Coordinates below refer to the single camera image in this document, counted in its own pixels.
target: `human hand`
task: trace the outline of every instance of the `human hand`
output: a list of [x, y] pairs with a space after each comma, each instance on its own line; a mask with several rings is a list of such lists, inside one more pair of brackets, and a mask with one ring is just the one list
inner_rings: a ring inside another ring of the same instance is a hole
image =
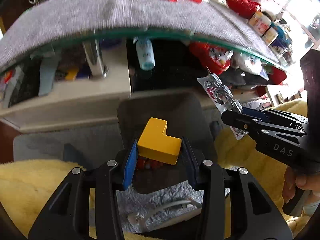
[[315, 175], [299, 175], [296, 176], [292, 168], [287, 167], [284, 173], [284, 185], [282, 190], [282, 197], [285, 203], [288, 203], [290, 199], [293, 199], [296, 193], [296, 187], [301, 188], [303, 190], [312, 190], [316, 192], [315, 194], [312, 192], [306, 202], [305, 205], [314, 203], [320, 200], [320, 174]]

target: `yellow block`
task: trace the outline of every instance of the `yellow block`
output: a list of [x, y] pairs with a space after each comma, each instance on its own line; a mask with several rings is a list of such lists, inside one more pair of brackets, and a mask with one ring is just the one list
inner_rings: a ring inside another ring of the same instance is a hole
[[139, 155], [162, 163], [175, 165], [181, 139], [165, 135], [167, 121], [151, 117], [138, 141]]
[[2, 34], [5, 34], [5, 28], [4, 28], [4, 24], [1, 16], [0, 16], [0, 31], [2, 32]]

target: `screw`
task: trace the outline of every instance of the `screw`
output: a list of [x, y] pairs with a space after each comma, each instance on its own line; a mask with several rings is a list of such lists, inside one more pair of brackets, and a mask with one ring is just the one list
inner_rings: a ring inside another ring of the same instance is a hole
[[239, 172], [243, 175], [246, 175], [248, 173], [248, 170], [246, 168], [240, 168]]
[[110, 160], [110, 161], [107, 162], [107, 165], [110, 166], [110, 167], [113, 167], [113, 166], [117, 165], [117, 162], [115, 160]]
[[79, 174], [80, 171], [81, 171], [80, 168], [75, 167], [75, 168], [72, 169], [72, 174]]
[[304, 117], [300, 117], [300, 119], [303, 120], [303, 121], [305, 121], [305, 122], [308, 121], [308, 119], [307, 119], [307, 118], [304, 118]]
[[210, 161], [210, 160], [204, 160], [204, 161], [203, 161], [203, 164], [204, 164], [205, 166], [211, 166], [213, 163], [212, 163], [212, 161]]

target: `gray rug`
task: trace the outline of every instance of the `gray rug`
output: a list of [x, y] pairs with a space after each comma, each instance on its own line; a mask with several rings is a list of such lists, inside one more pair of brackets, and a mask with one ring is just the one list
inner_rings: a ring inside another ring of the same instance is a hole
[[179, 32], [194, 38], [210, 36], [240, 45], [274, 62], [274, 53], [262, 38], [232, 10], [218, 3], [197, 4], [190, 0], [48, 0], [22, 14], [0, 40], [0, 72], [21, 60], [34, 49], [44, 45], [53, 48], [61, 39], [63, 45], [70, 37], [89, 38], [96, 30], [150, 28]]
[[65, 144], [71, 144], [80, 151], [92, 168], [114, 159], [123, 149], [119, 125], [113, 123], [17, 136], [13, 141], [13, 159], [63, 160]]
[[[158, 206], [177, 200], [184, 200], [186, 197], [193, 197], [195, 201], [202, 203], [203, 190], [194, 191], [189, 183], [184, 181], [150, 194], [139, 194], [132, 188], [132, 186], [130, 186], [125, 192], [117, 191], [122, 229], [132, 233], [141, 233], [139, 225], [133, 226], [129, 223], [127, 219], [128, 214], [139, 213], [140, 215], [145, 216], [150, 210], [155, 209]], [[147, 228], [151, 231], [156, 226], [161, 225], [171, 218], [190, 212], [195, 208], [196, 207], [194, 206], [183, 208], [180, 205], [164, 209], [146, 221]]]

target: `white bottle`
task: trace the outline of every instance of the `white bottle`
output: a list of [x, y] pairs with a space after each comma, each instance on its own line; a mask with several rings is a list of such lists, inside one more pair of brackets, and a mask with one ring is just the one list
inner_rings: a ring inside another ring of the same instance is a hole
[[140, 68], [142, 70], [151, 70], [155, 67], [155, 57], [153, 54], [152, 43], [148, 38], [138, 38], [136, 43], [136, 51]]

